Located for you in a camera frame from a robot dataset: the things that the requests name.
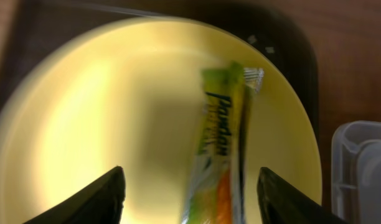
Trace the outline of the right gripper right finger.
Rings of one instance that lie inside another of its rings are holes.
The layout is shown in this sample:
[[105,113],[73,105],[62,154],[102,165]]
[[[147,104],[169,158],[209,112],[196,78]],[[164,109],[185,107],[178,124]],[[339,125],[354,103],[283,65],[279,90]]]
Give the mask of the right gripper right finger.
[[256,190],[263,224],[346,224],[267,167]]

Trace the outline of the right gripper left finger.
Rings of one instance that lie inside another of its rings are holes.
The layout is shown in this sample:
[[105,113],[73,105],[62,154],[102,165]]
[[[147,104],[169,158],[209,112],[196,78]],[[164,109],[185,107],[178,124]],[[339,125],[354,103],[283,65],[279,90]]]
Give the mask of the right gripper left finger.
[[25,224],[119,224],[125,190],[123,168],[116,166],[70,198]]

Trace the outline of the green snack wrapper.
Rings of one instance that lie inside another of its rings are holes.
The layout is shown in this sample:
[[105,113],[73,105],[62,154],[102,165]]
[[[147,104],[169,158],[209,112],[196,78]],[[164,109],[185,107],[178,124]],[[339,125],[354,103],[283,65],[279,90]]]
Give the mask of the green snack wrapper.
[[202,71],[205,106],[182,223],[244,223],[246,128],[264,76],[237,62]]

